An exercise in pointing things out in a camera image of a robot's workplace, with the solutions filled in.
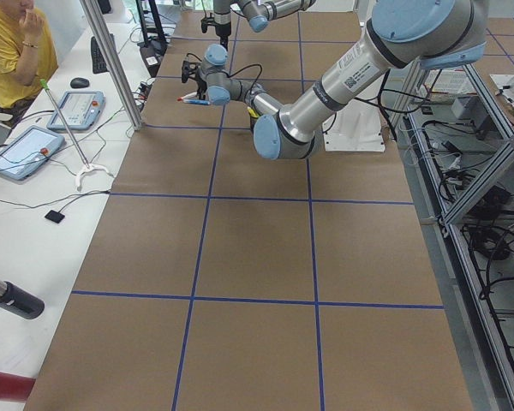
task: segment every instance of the person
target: person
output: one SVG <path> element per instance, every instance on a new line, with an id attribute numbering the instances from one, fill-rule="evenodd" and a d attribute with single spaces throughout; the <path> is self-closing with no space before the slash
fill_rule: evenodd
<path id="1" fill-rule="evenodd" d="M 50 27 L 34 0 L 0 0 L 0 108 L 16 124 L 57 69 Z"/>

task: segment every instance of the tablet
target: tablet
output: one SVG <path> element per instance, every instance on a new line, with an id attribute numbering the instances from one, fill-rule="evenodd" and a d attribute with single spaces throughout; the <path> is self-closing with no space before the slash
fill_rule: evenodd
<path id="1" fill-rule="evenodd" d="M 64 141 L 58 133 L 31 126 L 0 152 L 0 175 L 17 181 L 29 177 Z"/>
<path id="2" fill-rule="evenodd" d="M 64 93 L 57 105 L 71 130 L 85 131 L 97 121 L 104 104 L 105 96 L 102 92 L 70 91 Z M 57 112 L 53 113 L 46 127 L 49 130 L 66 130 Z"/>

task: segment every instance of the white base stand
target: white base stand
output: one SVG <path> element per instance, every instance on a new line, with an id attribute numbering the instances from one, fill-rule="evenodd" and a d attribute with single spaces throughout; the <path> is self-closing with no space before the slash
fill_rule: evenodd
<path id="1" fill-rule="evenodd" d="M 75 178 L 76 189 L 78 191 L 82 190 L 82 177 L 85 174 L 90 174 L 90 173 L 93 173 L 94 171 L 99 171 L 99 170 L 102 170 L 109 176 L 114 177 L 114 175 L 109 171 L 109 169 L 107 169 L 103 165 L 87 163 L 87 164 L 84 164 L 82 166 L 82 170 L 78 171 L 78 173 L 76 174 L 76 178 Z"/>
<path id="2" fill-rule="evenodd" d="M 382 77 L 361 92 L 359 98 L 373 98 L 380 89 Z M 324 134 L 327 152 L 384 152 L 385 144 L 380 132 L 379 109 L 360 101 L 350 101 L 344 109 L 329 118 L 323 124 L 324 130 L 332 127 Z"/>

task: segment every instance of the hand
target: hand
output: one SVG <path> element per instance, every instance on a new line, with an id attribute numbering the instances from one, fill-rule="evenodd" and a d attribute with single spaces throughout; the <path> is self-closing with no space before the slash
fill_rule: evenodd
<path id="1" fill-rule="evenodd" d="M 32 9 L 27 9 L 25 15 L 19 19 L 19 27 L 25 41 L 37 45 L 44 31 L 44 20 Z"/>

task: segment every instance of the table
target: table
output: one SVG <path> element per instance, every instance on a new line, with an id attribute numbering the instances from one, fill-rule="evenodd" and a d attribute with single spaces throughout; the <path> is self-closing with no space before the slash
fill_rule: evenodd
<path id="1" fill-rule="evenodd" d="M 108 27 L 115 35 L 128 82 L 132 90 L 136 90 L 141 81 L 148 79 L 139 50 L 130 40 L 132 34 L 137 37 L 134 30 L 138 25 L 110 23 Z M 76 136 L 88 158 L 106 143 L 95 163 L 105 165 L 116 175 L 128 148 L 132 130 L 128 117 L 121 112 L 99 130 L 102 139 L 92 134 L 96 127 L 122 108 L 122 103 L 110 75 L 92 73 L 89 54 L 91 36 L 88 28 L 48 85 L 57 100 L 64 91 L 70 89 L 69 83 L 74 77 L 88 78 L 91 82 L 88 90 L 104 93 L 105 107 L 97 124 L 87 133 Z M 51 102 L 44 92 L 37 97 L 27 116 L 41 110 L 52 110 Z M 31 125 L 45 127 L 49 118 L 47 114 L 29 117 L 12 131 L 8 141 L 12 141 Z M 0 199 L 37 205 L 77 194 L 75 177 L 66 167 L 76 173 L 82 163 L 67 135 L 65 140 L 63 147 L 69 148 L 53 157 L 64 166 L 49 162 L 21 183 L 0 177 Z M 107 190 L 112 181 L 113 178 L 103 172 L 85 175 L 82 179 L 82 192 Z M 38 374 L 106 201 L 107 196 L 103 194 L 77 200 L 65 209 L 66 218 L 59 225 L 44 219 L 44 215 L 50 209 L 59 210 L 66 201 L 36 209 L 21 209 L 0 202 L 0 278 L 18 285 L 45 302 L 44 312 L 33 320 L 18 318 L 0 309 L 0 371 L 28 377 L 36 377 Z M 22 408 L 22 404 L 0 402 L 0 410 Z"/>
<path id="2" fill-rule="evenodd" d="M 175 99 L 217 42 L 202 16 L 182 14 L 26 410 L 472 409 L 396 145 L 259 157 L 244 104 Z M 353 14 L 239 20 L 229 70 L 262 63 L 284 102 L 361 37 Z"/>

